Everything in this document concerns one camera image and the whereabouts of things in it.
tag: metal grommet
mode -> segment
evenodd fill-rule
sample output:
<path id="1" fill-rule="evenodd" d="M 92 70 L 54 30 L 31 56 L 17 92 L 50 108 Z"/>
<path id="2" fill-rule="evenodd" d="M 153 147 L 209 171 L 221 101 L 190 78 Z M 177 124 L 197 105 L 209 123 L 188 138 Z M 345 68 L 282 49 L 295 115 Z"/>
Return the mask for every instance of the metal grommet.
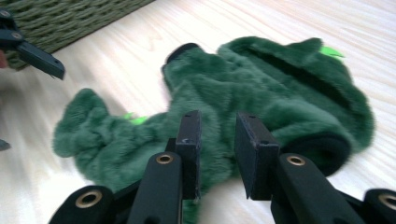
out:
<path id="1" fill-rule="evenodd" d="M 162 154 L 161 156 L 158 156 L 156 160 L 159 164 L 168 164 L 173 161 L 173 157 L 168 154 Z"/>
<path id="2" fill-rule="evenodd" d="M 378 195 L 379 201 L 386 205 L 387 207 L 396 210 L 396 196 L 393 196 L 391 194 L 383 193 Z"/>
<path id="3" fill-rule="evenodd" d="M 297 156 L 289 156 L 289 157 L 287 157 L 287 160 L 288 160 L 288 162 L 290 162 L 293 165 L 298 165 L 298 166 L 305 165 L 305 160 L 303 160 Z"/>
<path id="4" fill-rule="evenodd" d="M 88 208 L 96 205 L 102 199 L 102 192 L 94 189 L 79 196 L 76 200 L 76 206 L 79 208 Z"/>
<path id="5" fill-rule="evenodd" d="M 16 32 L 12 33 L 12 36 L 14 36 L 14 38 L 16 38 L 16 39 L 21 39 L 22 38 L 22 35 L 20 35 L 20 34 L 18 34 Z"/>
<path id="6" fill-rule="evenodd" d="M 10 16 L 10 15 L 9 15 L 9 12 L 4 11 L 4 10 L 0 11 L 0 13 L 1 13 L 4 17 L 9 17 L 9 16 Z"/>

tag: metal ring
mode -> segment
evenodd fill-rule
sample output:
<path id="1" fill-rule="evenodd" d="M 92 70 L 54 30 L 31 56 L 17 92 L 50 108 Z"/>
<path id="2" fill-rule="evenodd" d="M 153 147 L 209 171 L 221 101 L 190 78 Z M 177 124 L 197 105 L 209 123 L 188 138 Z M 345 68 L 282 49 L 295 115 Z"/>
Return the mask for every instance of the metal ring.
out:
<path id="1" fill-rule="evenodd" d="M 298 165 L 298 166 L 305 165 L 305 160 L 303 160 L 297 156 L 289 156 L 289 157 L 287 157 L 287 160 L 288 160 L 288 162 L 290 162 L 293 165 Z"/>
<path id="2" fill-rule="evenodd" d="M 395 205 L 395 203 L 390 203 L 390 202 L 389 202 L 389 200 L 393 200 L 393 201 L 396 202 L 396 197 L 395 197 L 395 196 L 393 196 L 393 195 L 391 195 L 391 194 L 385 193 L 385 194 L 380 194 L 380 195 L 378 195 L 378 199 L 379 199 L 379 201 L 380 201 L 382 204 L 386 205 L 387 207 L 389 207 L 389 208 L 391 208 L 391 209 L 393 209 L 393 210 L 396 210 L 396 205 Z"/>
<path id="3" fill-rule="evenodd" d="M 93 196 L 93 200 L 87 200 L 87 197 Z M 102 192 L 94 189 L 79 196 L 76 200 L 76 206 L 79 208 L 88 208 L 96 205 L 102 199 Z"/>
<path id="4" fill-rule="evenodd" d="M 168 154 L 162 154 L 161 156 L 158 156 L 156 161 L 159 164 L 168 164 L 171 163 L 173 161 L 173 157 L 171 155 Z"/>

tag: green fur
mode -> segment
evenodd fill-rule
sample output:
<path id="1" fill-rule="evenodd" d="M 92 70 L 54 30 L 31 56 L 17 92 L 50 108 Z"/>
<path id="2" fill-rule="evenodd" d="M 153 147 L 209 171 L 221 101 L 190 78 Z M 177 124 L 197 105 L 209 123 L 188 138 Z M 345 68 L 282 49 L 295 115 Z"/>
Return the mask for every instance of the green fur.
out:
<path id="1" fill-rule="evenodd" d="M 221 46 L 217 55 L 189 49 L 163 68 L 172 96 L 168 111 L 140 125 L 109 115 L 99 96 L 84 89 L 57 125 L 54 150 L 74 157 L 78 169 L 96 184 L 117 191 L 140 179 L 149 157 L 177 136 L 182 115 L 199 109 L 203 193 L 236 175 L 237 111 L 261 118 L 282 147 L 316 133 L 336 133 L 352 152 L 361 151 L 372 140 L 373 115 L 347 69 L 321 54 L 321 47 L 315 38 L 281 46 L 244 37 Z M 320 153 L 307 154 L 327 161 Z M 185 202 L 185 223 L 195 223 L 196 214 L 197 205 Z"/>

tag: plush toy tail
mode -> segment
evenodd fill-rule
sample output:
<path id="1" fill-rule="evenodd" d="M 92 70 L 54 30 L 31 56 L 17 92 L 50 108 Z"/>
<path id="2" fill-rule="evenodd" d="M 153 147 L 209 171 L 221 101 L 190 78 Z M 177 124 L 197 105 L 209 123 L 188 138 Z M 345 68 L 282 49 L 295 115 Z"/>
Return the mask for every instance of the plush toy tail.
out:
<path id="1" fill-rule="evenodd" d="M 102 99 L 84 89 L 57 124 L 53 148 L 61 157 L 74 157 L 88 179 L 116 191 L 140 179 L 149 157 L 163 151 L 163 142 L 153 137 L 162 119 L 158 114 L 133 125 L 110 116 Z"/>

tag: black plastic part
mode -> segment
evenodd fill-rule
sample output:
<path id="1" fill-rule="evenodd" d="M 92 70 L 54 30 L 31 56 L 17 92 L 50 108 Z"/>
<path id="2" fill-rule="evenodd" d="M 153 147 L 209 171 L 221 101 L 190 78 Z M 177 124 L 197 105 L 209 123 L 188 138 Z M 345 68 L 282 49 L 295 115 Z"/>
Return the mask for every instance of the black plastic part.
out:
<path id="1" fill-rule="evenodd" d="M 42 49 L 23 42 L 17 46 L 21 60 L 59 79 L 64 79 L 64 65 Z"/>
<path id="2" fill-rule="evenodd" d="M 197 199 L 200 192 L 201 112 L 183 116 L 178 129 L 176 153 L 183 160 L 183 199 Z"/>
<path id="3" fill-rule="evenodd" d="M 42 49 L 26 42 L 12 15 L 0 7 L 0 49 L 16 50 L 21 60 L 41 71 L 64 79 L 64 65 Z"/>
<path id="4" fill-rule="evenodd" d="M 176 152 L 176 138 L 169 138 L 166 143 L 165 151 Z"/>
<path id="5" fill-rule="evenodd" d="M 116 217 L 113 224 L 126 223 L 131 213 L 131 207 L 134 206 L 134 198 L 139 186 L 140 180 L 114 194 L 113 209 Z"/>
<path id="6" fill-rule="evenodd" d="M 276 175 L 299 223 L 364 223 L 308 158 L 298 154 L 282 154 L 278 159 Z"/>
<path id="7" fill-rule="evenodd" d="M 362 210 L 367 223 L 396 223 L 396 192 L 390 189 L 368 190 Z"/>
<path id="8" fill-rule="evenodd" d="M 128 224 L 181 223 L 181 158 L 162 152 L 148 160 Z"/>
<path id="9" fill-rule="evenodd" d="M 89 207 L 77 207 L 78 198 L 82 197 L 82 203 L 89 203 L 98 199 L 99 201 Z M 112 223 L 115 213 L 111 208 L 114 198 L 110 189 L 101 186 L 88 186 L 71 194 L 58 211 L 54 214 L 49 224 L 106 224 Z"/>
<path id="10" fill-rule="evenodd" d="M 279 144 L 261 120 L 249 113 L 237 114 L 235 129 L 235 156 L 247 198 L 269 201 Z"/>

